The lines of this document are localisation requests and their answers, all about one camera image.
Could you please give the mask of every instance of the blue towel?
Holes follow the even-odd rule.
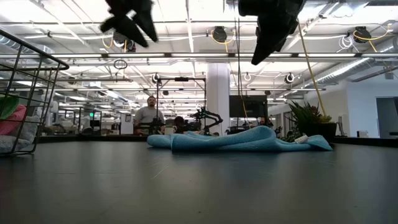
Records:
[[[250,130],[212,137],[188,132],[187,134],[172,134],[169,136],[152,135],[147,142],[152,147],[168,148],[173,151],[229,150],[229,151],[332,151],[323,136],[310,136],[302,144],[285,142],[276,138],[276,133],[268,127],[258,126]]]

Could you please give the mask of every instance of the black screen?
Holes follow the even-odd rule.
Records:
[[[248,118],[262,118],[266,115],[264,114],[264,104],[267,108],[267,96],[242,96],[242,98]],[[246,117],[241,96],[229,96],[229,117]]]

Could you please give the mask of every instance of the pink cloth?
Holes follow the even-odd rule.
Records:
[[[21,123],[16,121],[22,121],[25,112],[26,107],[24,105],[18,105],[17,109],[7,118],[7,120],[13,121],[0,121],[0,135],[8,135],[11,131],[16,129]]]

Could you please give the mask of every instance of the green cloth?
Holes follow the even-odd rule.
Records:
[[[17,109],[17,106],[19,104],[18,97],[12,95],[8,95],[6,99],[4,99],[4,97],[5,96],[0,96],[0,110],[4,104],[4,109],[0,114],[0,119],[8,118]]]

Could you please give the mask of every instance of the desk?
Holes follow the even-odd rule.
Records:
[[[39,144],[0,159],[0,223],[398,223],[398,149],[178,153]]]

